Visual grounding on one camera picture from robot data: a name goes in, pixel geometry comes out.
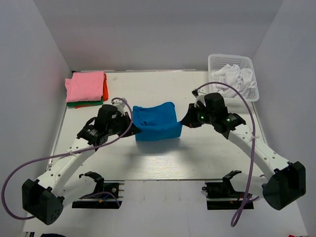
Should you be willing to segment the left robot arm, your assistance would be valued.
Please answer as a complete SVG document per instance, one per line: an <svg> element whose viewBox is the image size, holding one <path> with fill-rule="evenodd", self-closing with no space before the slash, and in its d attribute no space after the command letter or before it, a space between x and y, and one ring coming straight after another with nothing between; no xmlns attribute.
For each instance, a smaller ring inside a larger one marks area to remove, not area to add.
<svg viewBox="0 0 316 237"><path fill-rule="evenodd" d="M23 209L46 225L54 223L64 207L83 197L99 197L104 193L104 178L96 172L79 174L69 179L110 136L135 135L140 130L132 123L132 112L124 102L103 105L96 117L89 119L70 146L68 154L54 162L36 180L22 185Z"/></svg>

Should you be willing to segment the blue t-shirt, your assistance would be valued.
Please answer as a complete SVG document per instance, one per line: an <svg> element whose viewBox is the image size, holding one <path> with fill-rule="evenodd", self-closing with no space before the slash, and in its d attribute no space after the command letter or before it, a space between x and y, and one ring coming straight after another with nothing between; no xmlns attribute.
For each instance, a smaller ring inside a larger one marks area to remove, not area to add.
<svg viewBox="0 0 316 237"><path fill-rule="evenodd" d="M137 142L149 142L178 138L182 133L182 125L177 120L175 105L165 102L161 105L144 108L133 107L133 123L141 130L135 135Z"/></svg>

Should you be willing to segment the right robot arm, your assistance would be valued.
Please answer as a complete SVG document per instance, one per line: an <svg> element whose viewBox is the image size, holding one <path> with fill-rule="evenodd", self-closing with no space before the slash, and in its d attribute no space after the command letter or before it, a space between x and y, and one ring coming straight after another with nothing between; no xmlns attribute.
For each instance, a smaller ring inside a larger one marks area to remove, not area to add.
<svg viewBox="0 0 316 237"><path fill-rule="evenodd" d="M240 170L231 171L221 182L208 182L202 190L210 199L244 198L249 194L263 198L273 209L281 210L306 193L306 169L300 162L290 162L273 151L260 138L252 135L246 121L236 113L230 113L219 93L199 94L192 91L196 101L190 103L181 124L189 128L204 124L228 141L238 146L263 173L262 177L248 175Z"/></svg>

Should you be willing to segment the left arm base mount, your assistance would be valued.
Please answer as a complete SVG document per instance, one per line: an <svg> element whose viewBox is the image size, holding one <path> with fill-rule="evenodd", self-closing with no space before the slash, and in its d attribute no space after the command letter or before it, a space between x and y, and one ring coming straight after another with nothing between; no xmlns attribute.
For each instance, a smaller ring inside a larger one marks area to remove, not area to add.
<svg viewBox="0 0 316 237"><path fill-rule="evenodd" d="M124 181L105 181L103 187L72 203L72 209L119 209L124 197Z"/></svg>

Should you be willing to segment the white t-shirt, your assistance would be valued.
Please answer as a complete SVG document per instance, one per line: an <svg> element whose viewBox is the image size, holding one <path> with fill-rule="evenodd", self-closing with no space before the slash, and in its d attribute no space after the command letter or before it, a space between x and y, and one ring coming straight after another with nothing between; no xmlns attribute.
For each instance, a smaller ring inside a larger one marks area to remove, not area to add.
<svg viewBox="0 0 316 237"><path fill-rule="evenodd" d="M217 81L228 84L235 88L244 98L247 98L257 83L253 79L254 72L249 68L241 69L238 65L225 65L216 72L211 72L210 81ZM238 97L237 93L230 87L221 84L211 84L212 92L222 94L226 98Z"/></svg>

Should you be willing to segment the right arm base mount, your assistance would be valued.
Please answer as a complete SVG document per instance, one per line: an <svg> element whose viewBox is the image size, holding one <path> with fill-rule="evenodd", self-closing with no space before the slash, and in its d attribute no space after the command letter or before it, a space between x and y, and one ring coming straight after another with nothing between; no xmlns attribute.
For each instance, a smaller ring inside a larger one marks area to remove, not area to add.
<svg viewBox="0 0 316 237"><path fill-rule="evenodd" d="M231 192L224 182L206 182L201 190L206 195L207 210L238 210L244 192Z"/></svg>

